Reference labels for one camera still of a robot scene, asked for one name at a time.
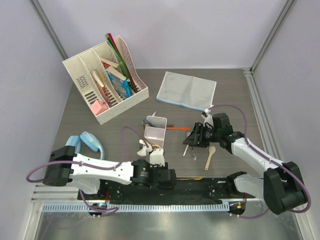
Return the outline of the beige wooden spoon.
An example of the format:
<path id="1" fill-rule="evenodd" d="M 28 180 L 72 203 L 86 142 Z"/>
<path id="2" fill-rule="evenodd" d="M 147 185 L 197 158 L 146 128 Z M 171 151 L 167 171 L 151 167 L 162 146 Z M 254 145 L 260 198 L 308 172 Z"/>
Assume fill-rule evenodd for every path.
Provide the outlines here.
<path id="1" fill-rule="evenodd" d="M 205 164 L 205 167 L 204 167 L 205 171 L 207 171 L 209 169 L 212 156 L 215 154 L 215 152 L 216 152 L 216 148 L 214 146 L 210 146 L 208 148 L 208 158 L 207 158 L 207 161 L 206 161 L 206 164 Z"/>

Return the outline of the white chopstick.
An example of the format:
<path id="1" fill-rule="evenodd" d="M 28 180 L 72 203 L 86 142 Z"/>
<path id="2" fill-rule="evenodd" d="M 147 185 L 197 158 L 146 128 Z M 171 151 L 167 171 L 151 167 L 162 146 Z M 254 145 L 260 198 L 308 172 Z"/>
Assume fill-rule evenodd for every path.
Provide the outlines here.
<path id="1" fill-rule="evenodd" d="M 185 150 L 184 150 L 184 152 L 183 152 L 183 156 L 185 156 L 185 155 L 186 155 L 187 150 L 188 150 L 188 147 L 189 147 L 189 145 L 186 145 Z"/>

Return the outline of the white ceramic spoon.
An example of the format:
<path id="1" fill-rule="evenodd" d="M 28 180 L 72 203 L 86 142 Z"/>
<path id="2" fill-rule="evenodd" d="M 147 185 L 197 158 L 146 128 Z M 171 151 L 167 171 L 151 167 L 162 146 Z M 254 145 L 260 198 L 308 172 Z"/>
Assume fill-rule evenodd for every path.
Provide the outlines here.
<path id="1" fill-rule="evenodd" d="M 151 148 L 143 147 L 137 152 L 137 155 L 140 157 L 146 157 L 150 152 L 152 152 Z"/>
<path id="2" fill-rule="evenodd" d="M 145 139 L 140 139 L 139 140 L 140 148 L 142 149 L 144 146 L 147 148 L 151 147 L 152 145 Z"/>

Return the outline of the orange plastic utensil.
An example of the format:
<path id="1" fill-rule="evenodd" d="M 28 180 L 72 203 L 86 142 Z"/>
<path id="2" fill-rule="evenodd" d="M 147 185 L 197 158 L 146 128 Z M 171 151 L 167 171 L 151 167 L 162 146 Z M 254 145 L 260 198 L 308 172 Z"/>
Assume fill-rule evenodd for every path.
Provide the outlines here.
<path id="1" fill-rule="evenodd" d="M 188 127 L 167 127 L 167 130 L 175 130 L 175 131 L 191 131 Z"/>

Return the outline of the white utensil container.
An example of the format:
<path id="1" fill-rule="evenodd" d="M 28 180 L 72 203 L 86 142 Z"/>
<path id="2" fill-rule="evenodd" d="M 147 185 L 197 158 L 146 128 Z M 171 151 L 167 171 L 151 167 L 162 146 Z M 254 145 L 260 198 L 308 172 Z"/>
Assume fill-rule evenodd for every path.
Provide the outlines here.
<path id="1" fill-rule="evenodd" d="M 164 147 L 167 119 L 165 117 L 152 116 L 146 117 L 148 125 L 144 129 L 144 138 L 152 145 Z"/>

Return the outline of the grey cloth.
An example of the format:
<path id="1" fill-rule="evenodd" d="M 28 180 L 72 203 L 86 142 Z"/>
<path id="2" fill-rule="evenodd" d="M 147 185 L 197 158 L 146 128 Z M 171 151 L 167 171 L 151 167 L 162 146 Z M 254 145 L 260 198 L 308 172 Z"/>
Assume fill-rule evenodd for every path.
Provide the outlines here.
<path id="1" fill-rule="evenodd" d="M 167 71 L 163 77 L 156 100 L 204 111 L 212 106 L 217 82 Z"/>

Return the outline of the blue plastic knife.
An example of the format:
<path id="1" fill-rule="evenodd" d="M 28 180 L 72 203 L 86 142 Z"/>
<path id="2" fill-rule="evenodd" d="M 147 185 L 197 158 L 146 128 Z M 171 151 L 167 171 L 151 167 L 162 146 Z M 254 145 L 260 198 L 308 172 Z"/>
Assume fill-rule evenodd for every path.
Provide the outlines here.
<path id="1" fill-rule="evenodd" d="M 149 126 L 151 126 L 151 127 L 154 127 L 154 125 L 153 125 L 150 121 L 148 121 L 147 119 L 144 119 L 144 120 L 142 121 L 142 125 L 149 125 Z"/>

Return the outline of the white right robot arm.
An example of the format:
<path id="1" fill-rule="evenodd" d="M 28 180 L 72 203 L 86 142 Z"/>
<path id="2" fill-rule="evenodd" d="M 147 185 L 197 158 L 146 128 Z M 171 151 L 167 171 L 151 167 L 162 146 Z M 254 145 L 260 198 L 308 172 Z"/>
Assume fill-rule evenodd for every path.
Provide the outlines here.
<path id="1" fill-rule="evenodd" d="M 264 200 L 274 214 L 279 215 L 307 204 L 308 194 L 297 164 L 276 159 L 255 146 L 240 131 L 234 131 L 226 113 L 205 114 L 203 123 L 196 122 L 183 144 L 189 147 L 207 148 L 219 146 L 244 160 L 259 178 L 238 172 L 229 176 L 226 193 L 233 198 L 242 193 Z"/>

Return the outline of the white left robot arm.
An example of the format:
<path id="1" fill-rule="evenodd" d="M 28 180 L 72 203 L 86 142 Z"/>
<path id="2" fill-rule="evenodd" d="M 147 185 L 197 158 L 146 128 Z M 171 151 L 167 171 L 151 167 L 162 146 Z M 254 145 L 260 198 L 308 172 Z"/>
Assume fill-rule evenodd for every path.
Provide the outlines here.
<path id="1" fill-rule="evenodd" d="M 117 162 L 90 158 L 75 152 L 74 146 L 64 146 L 50 154 L 42 183 L 51 187 L 72 186 L 85 194 L 100 200 L 107 192 L 101 180 L 121 185 L 172 189 L 177 184 L 174 169 L 150 164 L 144 159 L 125 161 L 116 167 Z"/>

